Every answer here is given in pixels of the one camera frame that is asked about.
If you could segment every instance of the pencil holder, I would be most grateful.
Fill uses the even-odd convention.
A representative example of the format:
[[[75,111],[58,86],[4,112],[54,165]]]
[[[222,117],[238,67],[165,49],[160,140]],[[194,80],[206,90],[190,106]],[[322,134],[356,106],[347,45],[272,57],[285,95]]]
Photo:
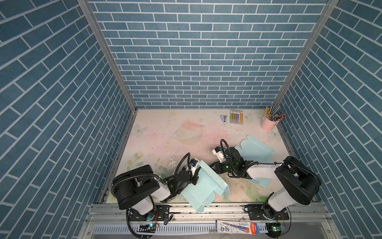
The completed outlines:
[[[267,132],[270,132],[273,130],[273,128],[279,123],[280,121],[271,121],[267,117],[264,116],[263,120],[261,121],[260,127]]]

